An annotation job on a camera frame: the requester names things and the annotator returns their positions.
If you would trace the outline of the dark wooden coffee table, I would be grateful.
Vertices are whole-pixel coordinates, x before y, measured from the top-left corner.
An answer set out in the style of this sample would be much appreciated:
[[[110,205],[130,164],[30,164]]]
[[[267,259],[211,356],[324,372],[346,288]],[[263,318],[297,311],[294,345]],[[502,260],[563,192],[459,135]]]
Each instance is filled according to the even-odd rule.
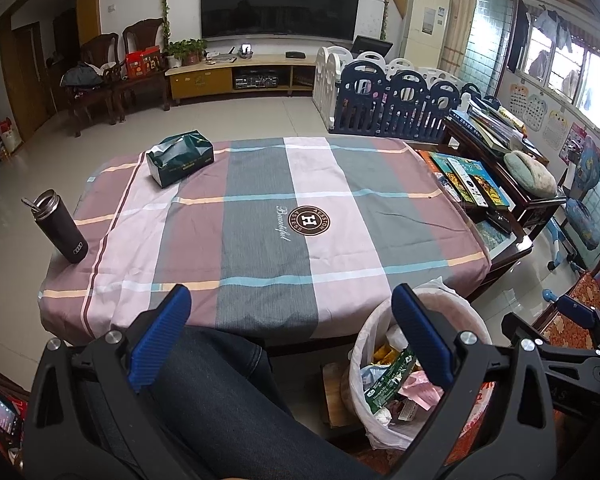
[[[445,175],[442,174],[441,170],[430,159],[429,153],[441,153],[458,157],[463,156],[455,154],[455,152],[442,145],[414,143],[412,148],[419,154],[419,157],[434,175],[443,194],[454,206],[457,206],[460,208],[461,212],[466,214],[469,219],[469,225],[475,228],[478,233],[478,239],[486,246],[486,251],[488,252],[491,261],[490,270],[482,280],[482,283],[468,296],[470,300],[474,300],[489,289],[496,280],[501,278],[507,271],[512,270],[512,267],[522,258],[530,255],[533,243],[515,219],[513,211],[509,209],[514,204],[513,200],[506,196],[504,190],[500,186],[498,187],[509,201],[508,208],[494,209],[491,207],[484,208],[474,204],[466,204],[460,199],[460,196],[458,196],[453,185],[446,180]],[[487,210],[499,211],[510,222],[514,232],[505,235],[498,229],[495,229],[492,224],[486,221]]]

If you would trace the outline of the black thermos bottle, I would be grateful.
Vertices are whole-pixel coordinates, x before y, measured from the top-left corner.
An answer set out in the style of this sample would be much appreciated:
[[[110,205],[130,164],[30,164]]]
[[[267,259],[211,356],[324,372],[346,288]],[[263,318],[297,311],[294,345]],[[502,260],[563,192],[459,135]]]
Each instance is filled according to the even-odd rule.
[[[87,255],[88,244],[60,195],[52,188],[35,200],[21,197],[34,222],[70,263],[77,264]]]

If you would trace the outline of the white baby fence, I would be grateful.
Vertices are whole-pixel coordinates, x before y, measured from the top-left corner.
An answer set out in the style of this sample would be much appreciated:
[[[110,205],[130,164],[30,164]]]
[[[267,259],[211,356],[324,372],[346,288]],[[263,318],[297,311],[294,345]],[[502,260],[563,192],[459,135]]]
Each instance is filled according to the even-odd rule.
[[[320,47],[315,61],[312,101],[328,131],[332,131],[335,125],[336,104],[342,72],[346,66],[356,61],[367,61],[379,66],[388,81],[402,70],[414,70],[425,79],[428,88],[442,80],[454,84],[458,91],[462,90],[465,84],[460,78],[444,70],[425,66],[417,67],[407,58],[392,58],[387,62],[385,55],[381,55],[375,50],[358,51],[339,46]]]

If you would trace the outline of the blue baby fence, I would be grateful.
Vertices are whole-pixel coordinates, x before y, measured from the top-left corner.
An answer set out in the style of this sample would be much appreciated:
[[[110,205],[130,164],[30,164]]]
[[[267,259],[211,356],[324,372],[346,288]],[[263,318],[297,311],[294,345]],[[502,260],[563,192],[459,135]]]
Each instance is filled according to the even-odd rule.
[[[455,84],[427,84],[414,70],[389,77],[370,61],[347,65],[340,76],[331,133],[440,144],[445,119],[470,97]]]

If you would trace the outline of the red patterned sofa cushion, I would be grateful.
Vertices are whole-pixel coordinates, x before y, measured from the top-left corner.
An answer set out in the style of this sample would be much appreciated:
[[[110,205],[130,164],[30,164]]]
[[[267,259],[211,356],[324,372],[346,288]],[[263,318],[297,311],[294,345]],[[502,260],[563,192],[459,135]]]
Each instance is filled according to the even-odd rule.
[[[585,272],[569,292],[548,302],[533,327],[553,346],[593,350],[593,310],[600,310],[600,273]]]

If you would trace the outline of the yellow wooden tv cabinet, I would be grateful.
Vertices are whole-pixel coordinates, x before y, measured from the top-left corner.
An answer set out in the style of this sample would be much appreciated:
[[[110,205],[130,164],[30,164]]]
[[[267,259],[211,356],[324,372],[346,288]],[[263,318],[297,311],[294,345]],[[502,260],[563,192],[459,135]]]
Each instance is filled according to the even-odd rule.
[[[310,94],[314,88],[316,56],[287,58],[284,54],[255,54],[233,62],[201,62],[166,71],[171,96],[182,101],[256,92]]]

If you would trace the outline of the stack of books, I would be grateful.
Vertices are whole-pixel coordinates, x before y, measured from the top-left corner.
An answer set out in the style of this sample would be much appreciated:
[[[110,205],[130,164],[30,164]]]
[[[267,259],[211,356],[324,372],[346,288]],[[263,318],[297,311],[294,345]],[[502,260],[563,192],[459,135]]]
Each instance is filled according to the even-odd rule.
[[[504,156],[511,151],[522,151],[522,133],[506,125],[493,115],[493,112],[494,109],[489,105],[483,105],[482,102],[475,101],[469,92],[463,92],[460,105],[456,110],[452,110],[451,118],[498,156]]]

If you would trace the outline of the white mesh trash basket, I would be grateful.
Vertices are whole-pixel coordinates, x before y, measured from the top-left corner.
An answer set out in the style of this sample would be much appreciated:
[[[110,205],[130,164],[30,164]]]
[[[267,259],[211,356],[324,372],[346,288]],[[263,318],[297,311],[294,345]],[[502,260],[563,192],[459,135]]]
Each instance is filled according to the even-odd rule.
[[[426,308],[442,313],[457,332],[469,330],[481,342],[492,342],[478,312],[442,278],[417,286],[415,292]],[[493,389],[493,382],[481,386],[449,460],[468,454]],[[373,310],[358,333],[342,390],[374,450],[405,451],[441,400],[442,389],[428,380],[393,317],[389,299]]]

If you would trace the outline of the person's leg in jeans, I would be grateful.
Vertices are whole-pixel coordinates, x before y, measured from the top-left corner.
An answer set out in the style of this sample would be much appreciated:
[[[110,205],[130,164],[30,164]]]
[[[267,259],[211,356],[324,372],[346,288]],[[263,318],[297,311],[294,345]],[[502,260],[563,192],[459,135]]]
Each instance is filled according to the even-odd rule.
[[[203,479],[373,479],[297,422],[262,347],[187,326],[149,389],[166,434]]]

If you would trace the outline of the blue child chair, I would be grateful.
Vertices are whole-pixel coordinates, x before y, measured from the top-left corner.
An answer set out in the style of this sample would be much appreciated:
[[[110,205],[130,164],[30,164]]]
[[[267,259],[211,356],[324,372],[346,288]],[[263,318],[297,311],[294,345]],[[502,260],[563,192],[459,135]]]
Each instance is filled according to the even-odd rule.
[[[566,223],[574,229],[585,248],[592,250],[600,244],[600,230],[592,212],[585,205],[584,198],[586,193],[592,191],[600,182],[600,150],[590,136],[585,138],[580,148],[573,141],[569,141],[568,162]],[[577,252],[565,236],[562,226],[554,219],[547,223],[547,229],[552,240],[552,258],[547,263],[547,270],[553,272],[564,260],[573,262]]]

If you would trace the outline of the red gift box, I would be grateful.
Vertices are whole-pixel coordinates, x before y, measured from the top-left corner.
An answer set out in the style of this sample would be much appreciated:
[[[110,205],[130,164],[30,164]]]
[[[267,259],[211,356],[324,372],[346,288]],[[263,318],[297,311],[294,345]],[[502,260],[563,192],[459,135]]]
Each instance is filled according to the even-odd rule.
[[[129,79],[147,77],[162,71],[163,58],[159,46],[138,50],[125,55],[126,76]]]

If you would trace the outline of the pink paper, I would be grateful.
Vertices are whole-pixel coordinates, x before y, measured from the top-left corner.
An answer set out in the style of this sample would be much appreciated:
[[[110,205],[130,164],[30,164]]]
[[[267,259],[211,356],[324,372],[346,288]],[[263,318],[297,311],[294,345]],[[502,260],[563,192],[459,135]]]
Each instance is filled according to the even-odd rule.
[[[425,411],[435,408],[443,396],[443,390],[430,382],[423,370],[411,372],[399,393]]]

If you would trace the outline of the dark wooden side table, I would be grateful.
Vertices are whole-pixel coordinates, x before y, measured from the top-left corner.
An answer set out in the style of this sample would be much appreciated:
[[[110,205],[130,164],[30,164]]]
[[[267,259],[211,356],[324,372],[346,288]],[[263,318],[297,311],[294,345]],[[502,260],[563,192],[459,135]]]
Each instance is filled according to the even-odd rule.
[[[460,156],[480,160],[486,171],[513,200],[513,214],[529,236],[535,240],[567,197],[557,188],[554,176],[536,158],[513,149],[498,153],[480,136],[477,124],[458,110],[446,116],[446,135],[460,142]]]

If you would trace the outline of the white air conditioner tower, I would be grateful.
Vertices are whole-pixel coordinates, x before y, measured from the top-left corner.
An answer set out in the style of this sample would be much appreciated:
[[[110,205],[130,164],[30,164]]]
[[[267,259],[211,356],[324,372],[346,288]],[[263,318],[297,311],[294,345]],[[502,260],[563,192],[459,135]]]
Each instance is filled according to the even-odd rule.
[[[444,46],[451,0],[407,0],[401,56],[416,67],[437,68]]]

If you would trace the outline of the dark green snack wrapper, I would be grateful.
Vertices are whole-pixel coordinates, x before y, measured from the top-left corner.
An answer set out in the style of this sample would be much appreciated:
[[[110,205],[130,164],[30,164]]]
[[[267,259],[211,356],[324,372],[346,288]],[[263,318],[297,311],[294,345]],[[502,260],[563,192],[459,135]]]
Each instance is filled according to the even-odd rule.
[[[376,414],[396,396],[415,364],[415,353],[411,348],[405,348],[385,373],[365,390],[364,398],[372,414]]]

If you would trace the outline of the green plush cushion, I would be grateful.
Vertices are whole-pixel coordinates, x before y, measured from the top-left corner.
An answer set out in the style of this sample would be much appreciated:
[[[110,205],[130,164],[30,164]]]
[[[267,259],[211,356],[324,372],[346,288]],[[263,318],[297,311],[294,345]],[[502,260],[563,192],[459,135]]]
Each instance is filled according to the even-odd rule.
[[[529,194],[537,198],[557,196],[554,176],[535,158],[521,151],[512,151],[503,159],[509,174]]]

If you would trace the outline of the green tissue box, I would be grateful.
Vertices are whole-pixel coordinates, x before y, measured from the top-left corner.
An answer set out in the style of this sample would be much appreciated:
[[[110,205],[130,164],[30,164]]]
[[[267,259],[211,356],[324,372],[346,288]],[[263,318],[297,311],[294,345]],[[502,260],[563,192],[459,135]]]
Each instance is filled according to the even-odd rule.
[[[168,136],[146,152],[151,177],[167,188],[214,162],[212,143],[198,130]]]

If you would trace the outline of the plaid tablecloth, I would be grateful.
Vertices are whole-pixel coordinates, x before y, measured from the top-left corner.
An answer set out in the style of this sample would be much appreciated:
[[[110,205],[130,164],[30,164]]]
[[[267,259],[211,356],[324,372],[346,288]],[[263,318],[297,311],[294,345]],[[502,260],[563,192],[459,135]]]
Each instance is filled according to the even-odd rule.
[[[111,159],[73,214],[88,252],[55,257],[43,326],[85,344],[129,326],[176,285],[189,323],[279,341],[349,336],[399,284],[462,296],[491,259],[464,211],[406,142],[342,136],[220,142],[166,188],[148,158]]]

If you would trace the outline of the black remote control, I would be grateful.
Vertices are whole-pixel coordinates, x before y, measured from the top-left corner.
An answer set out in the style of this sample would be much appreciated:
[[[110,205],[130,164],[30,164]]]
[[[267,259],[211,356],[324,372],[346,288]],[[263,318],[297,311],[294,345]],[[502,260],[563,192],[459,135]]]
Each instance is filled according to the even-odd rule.
[[[497,210],[487,210],[486,221],[505,235],[509,235],[514,232],[510,222]]]

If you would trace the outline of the yellow chip bag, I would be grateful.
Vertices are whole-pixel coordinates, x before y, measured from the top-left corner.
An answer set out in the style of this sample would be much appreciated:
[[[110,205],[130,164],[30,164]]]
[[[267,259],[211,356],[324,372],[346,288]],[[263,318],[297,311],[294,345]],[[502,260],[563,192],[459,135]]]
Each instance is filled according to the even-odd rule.
[[[396,350],[385,342],[373,354],[373,364],[379,366],[389,366],[400,356],[401,351]]]

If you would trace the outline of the colourful picture book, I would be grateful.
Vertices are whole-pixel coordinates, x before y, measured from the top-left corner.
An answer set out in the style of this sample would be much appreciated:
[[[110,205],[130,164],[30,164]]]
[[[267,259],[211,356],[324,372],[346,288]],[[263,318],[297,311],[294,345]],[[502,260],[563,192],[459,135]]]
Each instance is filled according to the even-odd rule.
[[[464,203],[478,206],[464,187],[463,182],[454,174],[453,169],[448,164],[449,158],[455,158],[462,164],[466,172],[470,175],[471,180],[475,182],[479,191],[488,202],[488,207],[494,209],[506,209],[509,207],[509,201],[505,194],[478,160],[433,152],[429,153],[429,157],[441,170],[442,174],[445,175],[446,180],[453,185],[453,188],[455,188],[455,191]]]

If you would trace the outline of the potted green plant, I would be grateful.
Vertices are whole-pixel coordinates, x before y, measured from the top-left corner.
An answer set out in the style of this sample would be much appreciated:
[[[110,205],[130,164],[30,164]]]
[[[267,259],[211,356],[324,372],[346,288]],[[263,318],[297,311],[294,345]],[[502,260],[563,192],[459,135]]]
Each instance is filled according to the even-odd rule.
[[[207,50],[207,41],[204,39],[185,39],[170,42],[168,52],[178,58],[183,66],[195,65],[204,60]]]

